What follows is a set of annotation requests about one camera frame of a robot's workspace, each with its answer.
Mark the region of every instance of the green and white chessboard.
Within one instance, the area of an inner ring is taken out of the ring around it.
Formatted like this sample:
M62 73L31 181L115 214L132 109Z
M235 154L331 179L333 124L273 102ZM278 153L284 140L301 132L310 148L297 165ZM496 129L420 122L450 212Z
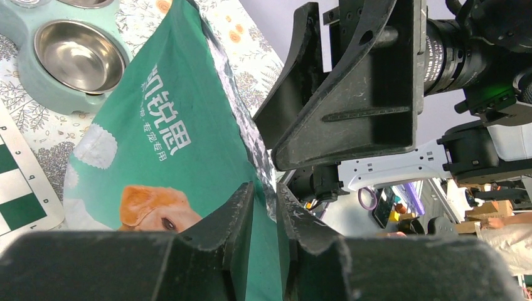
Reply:
M35 155L0 103L0 252L20 235L50 230L64 218Z

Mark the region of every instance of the pet food bag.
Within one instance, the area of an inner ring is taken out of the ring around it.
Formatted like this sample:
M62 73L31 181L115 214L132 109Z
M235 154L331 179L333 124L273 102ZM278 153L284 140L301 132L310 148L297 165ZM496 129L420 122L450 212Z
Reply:
M532 227L529 224L484 230L476 226L476 233L502 256L513 276L532 274Z
M174 0L70 156L65 224L182 232L253 181L247 300L278 301L273 178L221 46L194 3Z

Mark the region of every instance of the floral tablecloth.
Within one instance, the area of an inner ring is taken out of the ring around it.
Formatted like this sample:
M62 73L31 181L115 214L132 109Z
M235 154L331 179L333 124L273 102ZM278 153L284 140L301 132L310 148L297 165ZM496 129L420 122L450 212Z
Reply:
M225 47L242 100L254 114L279 76L281 60L238 0L196 2ZM116 23L134 55L170 5L171 0L121 0ZM94 114L61 115L35 102L18 79L17 52L15 45L0 35L0 100L62 199L68 156L87 131Z

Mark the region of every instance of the dog face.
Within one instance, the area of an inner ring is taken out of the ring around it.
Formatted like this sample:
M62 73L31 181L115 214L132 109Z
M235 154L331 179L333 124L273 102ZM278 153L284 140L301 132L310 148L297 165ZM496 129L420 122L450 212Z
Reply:
M182 191L173 188L127 186L122 192L120 221L125 231L183 232L201 220Z

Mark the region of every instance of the stainless steel bowl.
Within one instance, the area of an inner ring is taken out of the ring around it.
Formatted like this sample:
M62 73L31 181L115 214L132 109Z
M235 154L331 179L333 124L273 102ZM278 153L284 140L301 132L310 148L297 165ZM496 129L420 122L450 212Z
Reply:
M76 21L44 24L35 34L35 53L56 80L87 94L113 90L124 74L118 48L95 28Z
M104 8L114 0L59 0L59 2L75 6L77 8Z

